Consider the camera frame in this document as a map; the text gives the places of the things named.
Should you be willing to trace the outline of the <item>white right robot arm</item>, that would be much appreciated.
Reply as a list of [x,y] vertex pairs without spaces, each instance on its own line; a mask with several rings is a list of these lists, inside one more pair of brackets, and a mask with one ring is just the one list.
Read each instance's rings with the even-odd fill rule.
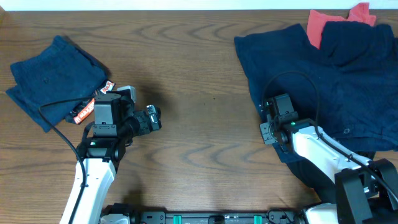
[[397,223],[397,169],[329,137],[310,119],[260,125],[265,144],[279,143],[310,161],[335,185],[335,202],[305,209],[297,223]]

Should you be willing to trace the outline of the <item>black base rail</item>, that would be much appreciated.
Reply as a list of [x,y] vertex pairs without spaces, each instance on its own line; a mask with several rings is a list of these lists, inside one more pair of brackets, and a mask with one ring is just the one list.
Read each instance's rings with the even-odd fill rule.
[[115,203],[101,212],[100,224],[306,224],[300,213],[279,208],[265,212],[168,212],[138,210]]

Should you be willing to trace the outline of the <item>black garment with logo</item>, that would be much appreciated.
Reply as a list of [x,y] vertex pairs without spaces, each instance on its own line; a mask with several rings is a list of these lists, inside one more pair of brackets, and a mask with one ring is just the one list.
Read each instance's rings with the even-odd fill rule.
[[397,223],[397,201],[364,169],[343,170],[337,174],[334,184],[319,168],[304,159],[289,162],[288,168],[307,187],[316,191],[322,204],[333,209],[324,212],[306,210],[306,219],[321,216],[319,223],[326,223],[331,215],[332,223]]

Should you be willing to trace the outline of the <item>navy blue shorts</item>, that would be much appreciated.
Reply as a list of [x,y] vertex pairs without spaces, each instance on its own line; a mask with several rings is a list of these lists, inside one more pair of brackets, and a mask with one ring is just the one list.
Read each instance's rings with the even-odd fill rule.
[[300,24],[235,37],[236,54],[261,119],[264,97],[288,94],[352,151],[397,149],[397,37],[387,24],[327,22],[320,48]]

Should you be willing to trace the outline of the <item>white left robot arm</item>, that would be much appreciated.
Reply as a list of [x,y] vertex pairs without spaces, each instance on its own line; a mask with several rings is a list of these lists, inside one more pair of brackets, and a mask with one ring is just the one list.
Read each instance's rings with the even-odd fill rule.
[[61,223],[138,223],[126,204],[105,207],[119,163],[134,137],[161,129],[161,111],[154,105],[135,109],[134,95],[111,91],[93,100],[95,120],[83,132],[77,151],[75,181]]

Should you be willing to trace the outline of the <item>folded navy shorts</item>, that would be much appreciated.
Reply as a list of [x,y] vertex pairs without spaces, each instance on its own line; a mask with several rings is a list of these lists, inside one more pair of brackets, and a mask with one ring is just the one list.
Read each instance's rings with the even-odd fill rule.
[[46,133],[50,125],[40,116],[40,106],[69,100],[42,110],[55,126],[79,104],[78,98],[92,95],[107,78],[97,59],[59,35],[38,56],[13,63],[10,69],[16,86],[6,94]]

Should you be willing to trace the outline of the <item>red garment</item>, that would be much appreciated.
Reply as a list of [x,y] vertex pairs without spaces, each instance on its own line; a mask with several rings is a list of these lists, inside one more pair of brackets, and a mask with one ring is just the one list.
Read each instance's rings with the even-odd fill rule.
[[361,2],[349,10],[347,18],[341,16],[330,16],[320,13],[316,10],[311,10],[307,23],[307,36],[310,43],[320,48],[322,41],[322,33],[327,22],[362,22],[373,26],[376,23],[377,17],[370,14],[369,3]]

